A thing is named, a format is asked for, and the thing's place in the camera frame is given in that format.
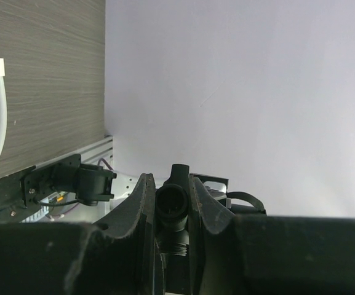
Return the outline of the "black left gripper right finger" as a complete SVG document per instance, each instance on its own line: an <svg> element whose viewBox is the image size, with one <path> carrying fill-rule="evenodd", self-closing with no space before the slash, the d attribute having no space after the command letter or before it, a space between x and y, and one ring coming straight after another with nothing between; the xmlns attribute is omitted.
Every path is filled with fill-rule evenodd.
<svg viewBox="0 0 355 295"><path fill-rule="evenodd" d="M355 294L355 219L234 214L189 188L193 294Z"/></svg>

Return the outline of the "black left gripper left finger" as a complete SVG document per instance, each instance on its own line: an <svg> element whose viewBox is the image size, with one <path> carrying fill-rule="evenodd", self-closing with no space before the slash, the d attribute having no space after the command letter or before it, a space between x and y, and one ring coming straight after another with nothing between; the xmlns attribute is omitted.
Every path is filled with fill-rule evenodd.
<svg viewBox="0 0 355 295"><path fill-rule="evenodd" d="M164 294L155 182L94 224L0 224L0 294Z"/></svg>

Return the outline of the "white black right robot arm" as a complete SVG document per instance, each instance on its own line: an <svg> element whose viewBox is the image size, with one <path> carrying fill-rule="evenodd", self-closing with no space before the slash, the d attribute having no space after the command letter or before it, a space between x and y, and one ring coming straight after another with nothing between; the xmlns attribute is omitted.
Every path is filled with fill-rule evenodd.
<svg viewBox="0 0 355 295"><path fill-rule="evenodd" d="M109 202L113 180L117 174L99 165L80 164L76 178L76 199L79 203L94 207L99 202Z"/></svg>

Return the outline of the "black elbow hose fitting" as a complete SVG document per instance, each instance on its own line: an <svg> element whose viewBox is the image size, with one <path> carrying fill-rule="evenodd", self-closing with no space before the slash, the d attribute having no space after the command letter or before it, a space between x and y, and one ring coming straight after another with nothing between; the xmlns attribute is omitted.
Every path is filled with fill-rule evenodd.
<svg viewBox="0 0 355 295"><path fill-rule="evenodd" d="M186 256L189 233L189 166L173 164L170 176L157 189L155 213L159 224L156 240L161 253Z"/></svg>

